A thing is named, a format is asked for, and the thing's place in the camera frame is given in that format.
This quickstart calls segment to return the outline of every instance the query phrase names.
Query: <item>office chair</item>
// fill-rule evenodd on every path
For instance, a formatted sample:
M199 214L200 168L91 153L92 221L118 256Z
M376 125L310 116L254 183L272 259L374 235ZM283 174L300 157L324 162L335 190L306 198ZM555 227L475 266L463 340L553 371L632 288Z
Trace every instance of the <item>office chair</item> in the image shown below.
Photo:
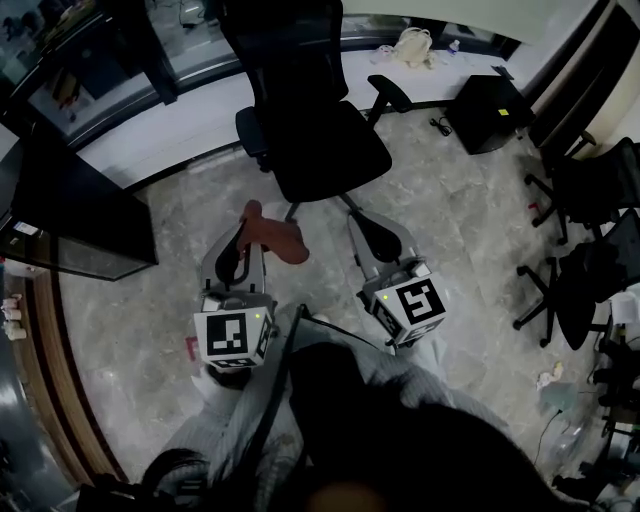
M340 0L216 2L222 33L246 71L255 105L236 114L240 142L284 197L299 203L340 196L382 176L391 156L373 126L388 103L412 103L393 82L372 75L378 97L365 119L348 101L342 71Z
M583 161L571 158L586 143L595 140L583 133L579 144L553 164L553 189L532 174L525 184L535 184L551 199L551 206L532 224L538 227L557 212L562 229L559 245L567 243L567 216L571 222L585 224L600 236L601 224L615 222L618 209L640 206L640 153L633 141L625 137L605 154Z
M551 341L553 323L558 316L560 329L573 350L584 343L589 331L605 333L608 340L613 328L609 316L606 325L592 324L596 303L601 303L628 286L640 282L640 218L628 209L620 221L603 238L579 244L560 259L558 277L556 259L547 258L551 267L549 284L527 266L517 268L518 276L528 275L543 295L543 300L530 313L513 323L516 330L547 311L547 333L540 341L546 347Z

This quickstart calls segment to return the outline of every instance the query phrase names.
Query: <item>tiled floor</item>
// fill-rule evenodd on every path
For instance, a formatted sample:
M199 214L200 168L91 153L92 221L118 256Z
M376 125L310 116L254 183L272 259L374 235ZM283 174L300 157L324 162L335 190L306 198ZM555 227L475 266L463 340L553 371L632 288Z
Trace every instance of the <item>tiled floor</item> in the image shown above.
M419 110L383 116L377 129L393 168L352 196L366 209L404 224L429 266L441 273L451 305L447 322L438 329L448 347L448 381L506 419L533 458L555 412L540 405L536 379L559 360L565 366L563 381L592 390L585 382L593 365L592 340L573 352L556 327L552 343L542 350L543 316L513 330L513 319L538 298L526 279L517 278L515 267L542 268L545 256L569 249L554 245L559 235L555 219L539 229L530 224L534 212L528 205L541 201L542 206L544 199L522 181L527 172L542 175L537 151L527 140L469 156L455 134L444 138L429 126L435 114ZM132 478L199 408L184 343L195 334L199 262L247 200L261 201L267 213L279 218L288 207L273 176L261 173L242 151L197 162L150 186L143 196L153 215L158 267L118 283L61 277L67 326L87 395ZM354 297L363 278L349 248L345 213L336 200L300 208L297 218L311 258L291 267L268 254L269 290L284 314L304 302L345 329L382 340L383 331ZM585 233L571 226L570 236L573 245ZM408 356L419 360L419 347L415 350ZM595 395L580 396L573 426L595 418ZM576 458L567 459L550 446L568 425L562 418L555 423L542 443L540 465L547 476ZM596 428L589 432L599 438ZM580 454L585 449L597 446L583 443Z

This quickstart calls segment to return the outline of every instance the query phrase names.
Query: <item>bottle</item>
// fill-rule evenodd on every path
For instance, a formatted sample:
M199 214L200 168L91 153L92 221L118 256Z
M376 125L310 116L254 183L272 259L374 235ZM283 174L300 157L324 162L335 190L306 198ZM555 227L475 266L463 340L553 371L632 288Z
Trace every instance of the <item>bottle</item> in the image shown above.
M457 39L449 45L449 48L447 48L447 51L452 56L458 53L459 50L460 50L460 41L458 41Z

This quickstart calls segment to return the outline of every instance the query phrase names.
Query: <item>white bag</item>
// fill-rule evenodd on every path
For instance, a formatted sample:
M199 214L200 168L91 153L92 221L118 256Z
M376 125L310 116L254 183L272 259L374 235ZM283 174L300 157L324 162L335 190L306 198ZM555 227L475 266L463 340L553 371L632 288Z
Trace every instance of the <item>white bag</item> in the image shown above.
M427 60L432 43L431 33L428 30L417 27L408 28L402 32L396 43L396 58L406 62L409 67L418 67Z

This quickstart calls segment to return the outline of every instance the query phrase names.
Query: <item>chair seat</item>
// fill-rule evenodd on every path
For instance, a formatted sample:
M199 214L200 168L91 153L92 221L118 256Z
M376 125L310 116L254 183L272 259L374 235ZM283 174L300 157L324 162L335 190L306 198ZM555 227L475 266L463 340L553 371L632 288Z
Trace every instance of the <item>chair seat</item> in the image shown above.
M583 259L580 250L562 258L562 272L551 289L560 329L573 350L582 347L587 339L596 312L596 302L582 264Z
M349 102L318 111L279 111L267 125L269 167L291 203L344 194L382 176L391 156L376 132Z

